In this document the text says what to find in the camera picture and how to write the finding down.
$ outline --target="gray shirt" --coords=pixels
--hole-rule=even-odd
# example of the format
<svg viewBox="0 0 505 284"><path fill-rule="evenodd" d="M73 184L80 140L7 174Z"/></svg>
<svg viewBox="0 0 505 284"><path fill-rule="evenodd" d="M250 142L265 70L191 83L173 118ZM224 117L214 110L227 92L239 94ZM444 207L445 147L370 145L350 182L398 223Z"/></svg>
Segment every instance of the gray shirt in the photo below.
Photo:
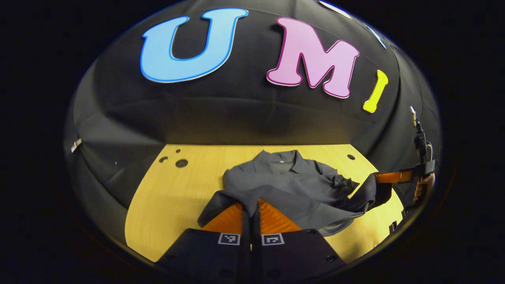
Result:
<svg viewBox="0 0 505 284"><path fill-rule="evenodd" d="M371 205L376 193L375 178L369 176L349 199L359 183L326 164L304 159L297 150L261 151L252 161L227 170L223 181L225 190L216 192L204 208L200 226L237 201L252 217L261 198L302 229L315 228L328 236L363 215L365 203Z"/></svg>

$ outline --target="blue letter u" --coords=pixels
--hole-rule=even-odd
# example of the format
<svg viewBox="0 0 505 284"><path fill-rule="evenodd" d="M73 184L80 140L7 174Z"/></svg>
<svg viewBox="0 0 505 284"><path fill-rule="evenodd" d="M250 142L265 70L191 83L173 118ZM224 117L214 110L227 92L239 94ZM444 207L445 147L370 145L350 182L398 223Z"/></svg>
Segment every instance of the blue letter u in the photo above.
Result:
<svg viewBox="0 0 505 284"><path fill-rule="evenodd" d="M244 9L216 9L201 17L210 19L205 50L189 59L172 55L172 43L177 27L189 20L179 17L156 25L144 33L144 46L140 55L140 69L147 79L159 83L193 80L218 69L230 56L239 18L248 15Z"/></svg>

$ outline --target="wooden table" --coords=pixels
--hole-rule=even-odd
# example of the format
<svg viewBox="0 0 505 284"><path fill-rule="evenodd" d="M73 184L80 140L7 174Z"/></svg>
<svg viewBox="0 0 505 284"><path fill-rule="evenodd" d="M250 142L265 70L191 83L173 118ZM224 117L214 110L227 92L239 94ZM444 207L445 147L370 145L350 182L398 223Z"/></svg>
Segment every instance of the wooden table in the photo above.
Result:
<svg viewBox="0 0 505 284"><path fill-rule="evenodd" d="M226 169L252 160L261 150L269 153L298 150L304 159L325 163L345 178L361 184L370 173L377 171L351 145L166 145L131 202L125 224L127 245L147 259L158 261L185 229L200 228L196 219L214 192L223 189ZM180 159L186 159L188 165L176 167ZM402 210L398 196L392 191L386 204L325 239L346 263L350 263L389 235L391 223L401 221Z"/></svg>

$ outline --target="letter m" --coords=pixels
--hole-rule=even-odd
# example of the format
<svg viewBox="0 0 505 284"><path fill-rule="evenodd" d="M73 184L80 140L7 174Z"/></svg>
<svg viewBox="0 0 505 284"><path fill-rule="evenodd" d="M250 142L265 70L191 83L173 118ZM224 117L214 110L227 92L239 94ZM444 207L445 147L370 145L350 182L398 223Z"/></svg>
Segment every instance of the letter m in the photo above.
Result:
<svg viewBox="0 0 505 284"><path fill-rule="evenodd" d="M268 71L267 79L277 85L300 85L298 65L302 58L311 88L319 85L333 68L330 79L323 83L323 90L332 96L347 98L352 69L360 52L343 40L324 51L312 26L290 18L278 18L277 23L284 28L284 42L277 68Z"/></svg>

